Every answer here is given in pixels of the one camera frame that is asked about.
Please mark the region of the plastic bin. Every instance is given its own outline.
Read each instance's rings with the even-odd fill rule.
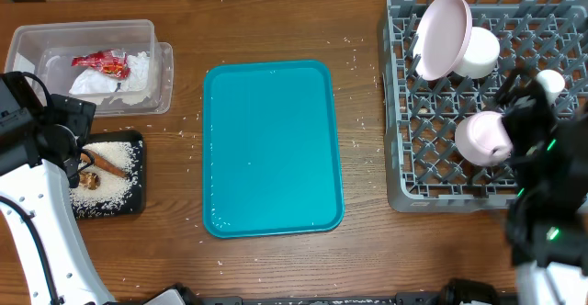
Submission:
[[[427,83],[415,71],[412,50],[419,21],[433,1],[386,0],[378,26],[388,201],[408,212],[505,209],[516,199],[513,171],[506,165],[473,169],[457,151],[456,126],[484,109],[519,60],[536,71],[564,75],[566,88],[555,110],[559,118],[570,118],[588,100],[588,0],[466,0],[473,26],[500,40],[496,67],[482,79],[453,73]],[[581,211],[588,211],[588,202]]]
[[[147,85],[141,91],[70,95],[74,80],[86,68],[71,66],[72,58],[105,49],[150,56]],[[37,75],[50,93],[94,102],[97,116],[164,113],[171,103],[174,63],[172,48],[159,43],[149,20],[92,21],[23,26],[15,31],[5,72]],[[44,101],[37,84],[33,89]]]

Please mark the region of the black tray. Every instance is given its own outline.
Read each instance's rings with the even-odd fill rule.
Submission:
[[[103,203],[94,207],[75,207],[72,205],[73,215],[76,219],[100,218],[118,216],[121,214],[138,214],[145,209],[145,141],[136,130],[124,130],[90,135],[87,144],[109,141],[128,141],[136,154],[137,163],[132,167],[132,172],[137,172],[137,184],[130,187],[124,203],[117,209],[101,209]]]

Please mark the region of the gray plastic crate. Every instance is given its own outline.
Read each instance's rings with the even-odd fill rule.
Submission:
[[[499,38],[496,68],[480,80],[451,74],[427,83],[414,71],[420,56],[413,59],[412,49],[418,23],[433,1],[387,0],[379,24],[389,203],[409,212],[504,209],[516,198],[512,170],[502,165],[476,171],[456,149],[456,126],[482,111],[521,60],[538,71],[564,74],[566,89],[556,109],[560,118],[571,117],[588,98],[588,0],[466,0],[473,26]]]

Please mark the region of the red snack package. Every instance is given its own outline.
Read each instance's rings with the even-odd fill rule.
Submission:
[[[127,65],[127,53],[119,49],[75,57],[72,60],[72,66],[89,66],[117,79],[126,79],[130,73],[130,68]]]

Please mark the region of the wooden table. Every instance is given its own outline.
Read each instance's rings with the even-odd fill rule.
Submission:
[[[0,6],[0,64],[14,30],[28,24],[145,18],[155,25],[157,39],[174,48],[169,112],[94,122],[94,132],[139,130],[148,148],[145,211],[78,222],[98,274],[117,299],[148,299],[178,281],[200,296],[248,299],[393,295],[437,290],[451,277],[477,279],[501,291],[514,289],[510,248],[486,213],[410,214],[388,205],[376,39],[384,7],[385,0]],[[333,76],[345,188],[343,222],[332,232],[215,239],[201,218],[198,116],[207,70],[222,63],[306,58],[324,62]],[[28,303],[4,222],[0,240],[0,302]]]

